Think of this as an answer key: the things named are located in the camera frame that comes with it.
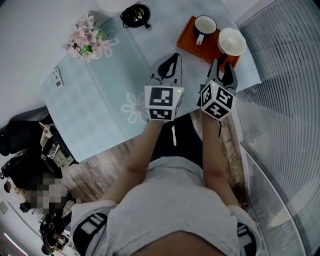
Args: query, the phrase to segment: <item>wooden floor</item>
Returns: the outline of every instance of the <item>wooden floor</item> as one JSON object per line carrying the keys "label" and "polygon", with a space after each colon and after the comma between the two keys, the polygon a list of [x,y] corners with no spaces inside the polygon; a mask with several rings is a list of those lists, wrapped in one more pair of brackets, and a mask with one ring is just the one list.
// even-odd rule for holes
{"label": "wooden floor", "polygon": [[[193,126],[202,139],[201,112],[191,113]],[[228,158],[226,176],[241,203],[245,201],[245,182],[239,143],[231,117],[222,122],[221,147]],[[115,181],[125,164],[135,140],[132,138],[91,157],[87,162],[74,164],[62,170],[62,182],[80,203],[96,201]]]}

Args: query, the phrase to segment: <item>flower bouquet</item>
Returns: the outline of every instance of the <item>flower bouquet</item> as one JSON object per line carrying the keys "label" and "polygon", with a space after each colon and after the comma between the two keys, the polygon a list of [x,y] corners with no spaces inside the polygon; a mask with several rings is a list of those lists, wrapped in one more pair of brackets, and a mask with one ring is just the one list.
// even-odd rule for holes
{"label": "flower bouquet", "polygon": [[76,60],[89,62],[101,58],[108,40],[103,41],[103,33],[95,27],[94,16],[85,14],[75,24],[69,41],[64,48]]}

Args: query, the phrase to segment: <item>light blue tablecloth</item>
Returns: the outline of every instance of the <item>light blue tablecloth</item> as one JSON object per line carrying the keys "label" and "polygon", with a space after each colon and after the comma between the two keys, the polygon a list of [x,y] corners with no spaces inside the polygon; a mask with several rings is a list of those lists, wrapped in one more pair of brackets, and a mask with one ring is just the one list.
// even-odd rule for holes
{"label": "light blue tablecloth", "polygon": [[[78,162],[143,131],[148,69],[167,54],[182,55],[185,96],[177,115],[197,109],[199,86],[206,81],[209,65],[176,47],[191,16],[208,15],[220,30],[237,28],[220,0],[142,0],[142,3],[150,8],[152,30],[124,29],[119,16],[112,18],[102,27],[118,39],[118,44],[117,40],[111,42],[112,56],[89,64],[67,56],[58,65],[64,86],[55,88],[51,76],[42,86],[53,121]],[[238,90],[261,82],[249,50],[240,57],[235,72]]]}

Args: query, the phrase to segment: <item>gray t-shirt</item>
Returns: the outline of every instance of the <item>gray t-shirt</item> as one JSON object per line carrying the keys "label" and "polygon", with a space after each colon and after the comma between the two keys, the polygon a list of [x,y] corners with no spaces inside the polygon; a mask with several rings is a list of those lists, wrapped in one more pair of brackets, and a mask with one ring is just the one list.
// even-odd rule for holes
{"label": "gray t-shirt", "polygon": [[239,256],[238,222],[248,226],[259,240],[247,213],[237,206],[225,206],[214,191],[204,187],[203,170],[178,156],[151,162],[144,182],[120,204],[106,200],[75,205],[71,237],[93,213],[104,213],[108,219],[106,227],[92,239],[86,256],[131,255],[177,231],[193,233],[225,255]]}

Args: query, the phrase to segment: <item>orange tray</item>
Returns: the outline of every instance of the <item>orange tray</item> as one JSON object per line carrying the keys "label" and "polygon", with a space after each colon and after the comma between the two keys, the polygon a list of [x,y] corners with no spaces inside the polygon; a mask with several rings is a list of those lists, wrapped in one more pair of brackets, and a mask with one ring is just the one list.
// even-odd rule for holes
{"label": "orange tray", "polygon": [[[194,35],[194,24],[196,17],[192,16],[189,22],[182,31],[176,46],[180,49],[197,56],[201,60],[212,64],[215,59],[219,58],[221,52],[218,48],[218,38],[220,30],[217,29],[212,36],[203,40],[201,45],[197,45],[197,38]],[[240,56],[228,56],[225,62],[230,62],[231,66],[234,68],[239,60]],[[220,65],[220,70],[225,71],[225,65]]]}

